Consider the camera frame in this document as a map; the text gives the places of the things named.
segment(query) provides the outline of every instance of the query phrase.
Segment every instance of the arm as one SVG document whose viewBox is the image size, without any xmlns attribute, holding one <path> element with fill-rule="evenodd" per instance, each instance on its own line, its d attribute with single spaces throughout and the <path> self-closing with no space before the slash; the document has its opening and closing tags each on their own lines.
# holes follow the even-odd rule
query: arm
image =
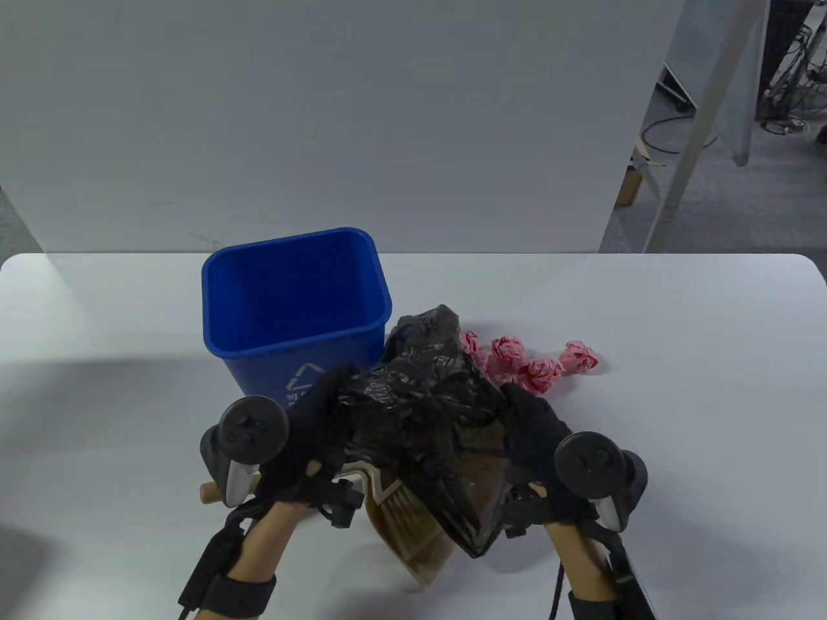
<svg viewBox="0 0 827 620">
<path fill-rule="evenodd" d="M 273 579 L 284 549 L 296 526 L 307 512 L 301 503 L 276 503 L 247 535 L 241 555 L 227 576 L 236 581 L 264 584 Z M 229 620 L 209 611 L 199 612 L 196 620 Z"/>
<path fill-rule="evenodd" d="M 542 486 L 532 484 L 531 488 L 540 497 L 546 497 Z M 547 523 L 545 528 L 566 569 L 572 593 L 582 601 L 613 601 L 616 594 L 612 576 L 597 544 L 583 536 L 575 525 Z"/>
</svg>

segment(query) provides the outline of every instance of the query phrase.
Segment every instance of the finger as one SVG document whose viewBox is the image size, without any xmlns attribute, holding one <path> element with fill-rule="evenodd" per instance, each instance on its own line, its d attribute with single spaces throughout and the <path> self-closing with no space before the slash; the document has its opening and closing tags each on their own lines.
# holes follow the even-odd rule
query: finger
<svg viewBox="0 0 827 620">
<path fill-rule="evenodd" d="M 321 470 L 322 470 L 322 464 L 319 463 L 317 460 L 311 460 L 308 463 L 308 468 L 304 471 L 304 474 L 308 478 L 312 478 L 316 474 L 318 474 L 318 472 L 321 471 Z"/>
</svg>

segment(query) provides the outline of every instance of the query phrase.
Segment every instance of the white wall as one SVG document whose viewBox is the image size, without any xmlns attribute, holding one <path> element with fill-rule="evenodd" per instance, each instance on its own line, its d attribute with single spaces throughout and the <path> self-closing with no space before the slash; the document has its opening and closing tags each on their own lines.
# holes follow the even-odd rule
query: white wall
<svg viewBox="0 0 827 620">
<path fill-rule="evenodd" d="M 682 3 L 4 0 L 0 184 L 48 251 L 593 251 Z"/>
</svg>

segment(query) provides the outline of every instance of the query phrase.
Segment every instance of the black cable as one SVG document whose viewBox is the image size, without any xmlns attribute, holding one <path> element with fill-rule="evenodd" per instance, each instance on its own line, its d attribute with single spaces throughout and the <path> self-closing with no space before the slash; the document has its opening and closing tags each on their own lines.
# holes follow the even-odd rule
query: black cable
<svg viewBox="0 0 827 620">
<path fill-rule="evenodd" d="M 646 139 L 646 134 L 649 133 L 649 130 L 654 129 L 658 125 L 663 125 L 664 123 L 672 122 L 672 121 L 679 121 L 682 118 L 695 118 L 695 117 L 693 115 L 689 115 L 689 116 L 682 116 L 682 117 L 669 117 L 669 118 L 664 118 L 661 121 L 655 121 L 654 123 L 649 125 L 646 129 L 644 129 L 643 132 L 640 134 L 641 141 L 643 141 L 643 143 L 646 146 L 648 146 L 650 149 L 656 150 L 658 153 L 666 153 L 667 155 L 680 155 L 681 152 L 679 150 L 666 150 L 666 149 L 662 149 L 658 146 L 655 146 L 654 144 L 652 144 L 651 142 L 649 142 Z M 717 137 L 713 138 L 710 142 L 708 142 L 707 144 L 704 144 L 704 148 L 706 148 L 708 146 L 712 146 L 717 140 L 718 140 Z"/>
<path fill-rule="evenodd" d="M 566 570 L 563 568 L 563 563 L 560 562 L 560 568 L 557 569 L 557 585 L 554 586 L 554 602 L 552 603 L 552 613 L 548 620 L 554 620 L 557 617 L 557 610 L 560 607 L 560 596 L 563 593 L 563 575 Z"/>
</svg>

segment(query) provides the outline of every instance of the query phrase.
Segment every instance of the wooden handle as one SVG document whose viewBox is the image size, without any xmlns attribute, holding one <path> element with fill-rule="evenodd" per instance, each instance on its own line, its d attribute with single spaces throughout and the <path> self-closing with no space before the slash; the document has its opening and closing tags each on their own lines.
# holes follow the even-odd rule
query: wooden handle
<svg viewBox="0 0 827 620">
<path fill-rule="evenodd" d="M 260 482 L 261 474 L 256 471 L 251 481 L 250 493 L 256 490 Z M 212 481 L 202 484 L 198 493 L 201 496 L 201 503 L 217 503 L 221 501 L 221 491 L 218 490 L 218 485 Z"/>
</svg>

